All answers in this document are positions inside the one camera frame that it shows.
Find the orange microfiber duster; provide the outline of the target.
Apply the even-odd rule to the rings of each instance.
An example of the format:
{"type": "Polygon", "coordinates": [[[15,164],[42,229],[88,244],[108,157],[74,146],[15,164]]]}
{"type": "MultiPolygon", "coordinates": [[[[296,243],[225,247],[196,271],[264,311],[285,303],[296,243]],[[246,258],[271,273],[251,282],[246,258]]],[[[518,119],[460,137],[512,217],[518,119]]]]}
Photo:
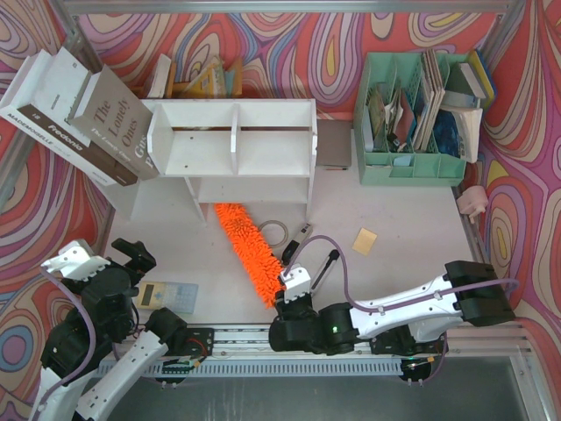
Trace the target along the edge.
{"type": "Polygon", "coordinates": [[[214,209],[255,292],[267,308],[272,308],[276,294],[283,290],[279,281],[281,262],[242,204],[215,203],[214,209]]]}

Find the black white marker pen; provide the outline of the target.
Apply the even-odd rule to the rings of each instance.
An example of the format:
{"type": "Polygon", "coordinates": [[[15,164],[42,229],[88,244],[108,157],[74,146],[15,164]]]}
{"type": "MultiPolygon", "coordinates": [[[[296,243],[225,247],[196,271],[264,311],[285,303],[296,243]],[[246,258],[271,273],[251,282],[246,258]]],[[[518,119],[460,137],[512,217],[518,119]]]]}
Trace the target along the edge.
{"type": "Polygon", "coordinates": [[[340,253],[337,249],[333,249],[330,251],[324,263],[320,266],[320,268],[318,269],[318,271],[316,272],[313,278],[313,282],[310,287],[310,291],[312,293],[317,292],[319,286],[321,285],[321,282],[330,273],[332,267],[339,260],[339,257],[340,257],[340,253]]]}

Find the clear tape roll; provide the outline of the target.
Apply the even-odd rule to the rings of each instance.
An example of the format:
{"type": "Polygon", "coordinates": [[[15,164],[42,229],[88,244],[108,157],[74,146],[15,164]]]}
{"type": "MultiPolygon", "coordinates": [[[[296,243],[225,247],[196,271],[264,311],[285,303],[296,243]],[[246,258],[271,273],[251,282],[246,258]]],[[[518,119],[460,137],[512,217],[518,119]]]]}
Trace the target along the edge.
{"type": "Polygon", "coordinates": [[[259,225],[259,231],[272,248],[284,246],[288,241],[288,228],[280,220],[269,219],[264,221],[259,225]]]}

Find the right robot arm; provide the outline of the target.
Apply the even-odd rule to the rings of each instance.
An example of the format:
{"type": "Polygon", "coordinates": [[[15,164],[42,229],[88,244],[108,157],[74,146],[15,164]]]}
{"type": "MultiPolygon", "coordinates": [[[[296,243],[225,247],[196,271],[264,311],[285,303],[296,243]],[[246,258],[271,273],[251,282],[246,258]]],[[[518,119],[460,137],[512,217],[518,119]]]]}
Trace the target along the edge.
{"type": "Polygon", "coordinates": [[[268,330],[275,352],[336,355],[353,351],[359,342],[405,328],[410,342],[426,344],[464,322],[475,327],[514,319],[508,295],[519,282],[497,278],[492,266],[455,260],[443,275],[405,292],[366,301],[313,307],[311,277],[297,267],[280,275],[277,315],[268,330]]]}

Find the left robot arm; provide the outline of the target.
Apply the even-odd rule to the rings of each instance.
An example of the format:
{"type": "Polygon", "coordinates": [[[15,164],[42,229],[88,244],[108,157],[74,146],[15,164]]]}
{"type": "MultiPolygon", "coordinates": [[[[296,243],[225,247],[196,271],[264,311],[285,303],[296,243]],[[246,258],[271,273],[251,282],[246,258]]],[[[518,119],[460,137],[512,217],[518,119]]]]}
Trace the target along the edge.
{"type": "Polygon", "coordinates": [[[105,420],[158,358],[186,352],[187,324],[168,308],[138,328],[132,299],[155,258],[140,241],[111,245],[124,265],[78,239],[40,266],[74,307],[46,339],[33,420],[105,420]]]}

